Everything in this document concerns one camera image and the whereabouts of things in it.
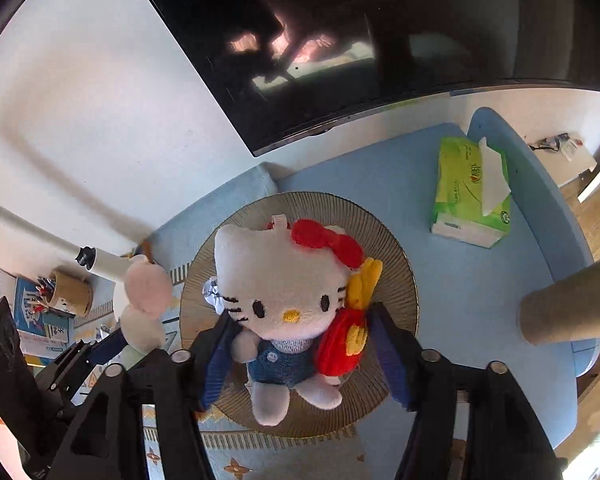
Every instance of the plush toy's foot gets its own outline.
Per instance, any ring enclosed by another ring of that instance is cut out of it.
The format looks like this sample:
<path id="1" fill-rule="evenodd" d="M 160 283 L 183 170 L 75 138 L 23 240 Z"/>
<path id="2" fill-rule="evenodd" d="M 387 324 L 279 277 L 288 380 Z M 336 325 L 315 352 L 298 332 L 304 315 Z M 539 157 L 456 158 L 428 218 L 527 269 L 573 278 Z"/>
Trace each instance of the plush toy's foot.
<path id="1" fill-rule="evenodd" d="M 254 382 L 251 386 L 253 416 L 263 426 L 277 426 L 289 409 L 289 388 L 284 384 Z"/>
<path id="2" fill-rule="evenodd" d="M 342 402 L 342 394 L 331 386 L 322 374 L 309 377 L 296 384 L 295 388 L 300 397 L 321 410 L 332 410 Z"/>

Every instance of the plush toy's head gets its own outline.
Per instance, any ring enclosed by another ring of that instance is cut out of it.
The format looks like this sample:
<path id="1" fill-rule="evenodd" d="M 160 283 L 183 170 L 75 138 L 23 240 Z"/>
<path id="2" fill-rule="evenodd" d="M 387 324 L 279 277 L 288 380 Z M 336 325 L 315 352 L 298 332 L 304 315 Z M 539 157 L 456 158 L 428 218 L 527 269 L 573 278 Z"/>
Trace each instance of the plush toy's head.
<path id="1" fill-rule="evenodd" d="M 220 228 L 215 256 L 224 308 L 262 339 L 319 336 L 333 321 L 336 309 L 344 306 L 350 275 L 332 245 L 304 246 L 292 238 L 286 219 L 266 231 L 233 225 Z"/>

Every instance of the yellow nose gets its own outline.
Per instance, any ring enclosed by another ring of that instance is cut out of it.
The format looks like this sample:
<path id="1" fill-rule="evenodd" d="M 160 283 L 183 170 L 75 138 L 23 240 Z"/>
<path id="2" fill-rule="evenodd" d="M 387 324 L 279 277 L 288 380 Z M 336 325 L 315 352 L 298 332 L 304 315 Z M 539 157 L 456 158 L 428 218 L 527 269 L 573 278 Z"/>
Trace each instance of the yellow nose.
<path id="1" fill-rule="evenodd" d="M 282 315 L 282 321 L 284 323 L 297 323 L 300 321 L 300 312 L 297 310 L 287 310 Z"/>

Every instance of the silver screw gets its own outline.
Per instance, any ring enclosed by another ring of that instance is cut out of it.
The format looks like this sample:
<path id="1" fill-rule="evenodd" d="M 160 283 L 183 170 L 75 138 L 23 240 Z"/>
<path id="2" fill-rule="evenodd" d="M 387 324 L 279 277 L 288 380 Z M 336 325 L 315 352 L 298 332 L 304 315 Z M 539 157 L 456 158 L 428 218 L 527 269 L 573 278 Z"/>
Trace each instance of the silver screw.
<path id="1" fill-rule="evenodd" d="M 506 374 L 509 371 L 509 369 L 507 368 L 507 365 L 501 361 L 491 362 L 489 364 L 489 368 L 491 368 L 491 370 L 493 370 L 494 372 L 496 372 L 499 375 Z"/>
<path id="2" fill-rule="evenodd" d="M 440 361 L 440 352 L 434 350 L 433 348 L 427 348 L 423 350 L 422 354 L 420 355 L 425 361 L 428 361 L 430 363 L 437 363 L 438 361 Z"/>
<path id="3" fill-rule="evenodd" d="M 107 377 L 115 377 L 116 375 L 120 375 L 124 368 L 122 365 L 118 363 L 113 363 L 112 365 L 107 366 L 106 370 L 104 370 L 104 374 Z"/>
<path id="4" fill-rule="evenodd" d="M 191 352 L 189 350 L 176 350 L 173 354 L 171 354 L 171 360 L 174 363 L 183 363 L 188 361 L 191 358 Z"/>

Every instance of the wooden floor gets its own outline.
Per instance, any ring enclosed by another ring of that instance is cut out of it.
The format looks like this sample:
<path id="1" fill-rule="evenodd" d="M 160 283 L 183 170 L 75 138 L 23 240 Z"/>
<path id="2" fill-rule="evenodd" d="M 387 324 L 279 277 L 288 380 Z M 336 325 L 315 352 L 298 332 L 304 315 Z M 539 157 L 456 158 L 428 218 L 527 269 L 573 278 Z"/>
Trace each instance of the wooden floor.
<path id="1" fill-rule="evenodd" d="M 600 190 L 595 192 L 583 203 L 578 202 L 579 193 L 592 179 L 592 175 L 578 178 L 560 188 L 564 199 L 576 215 L 584 232 L 593 258 L 600 260 Z"/>

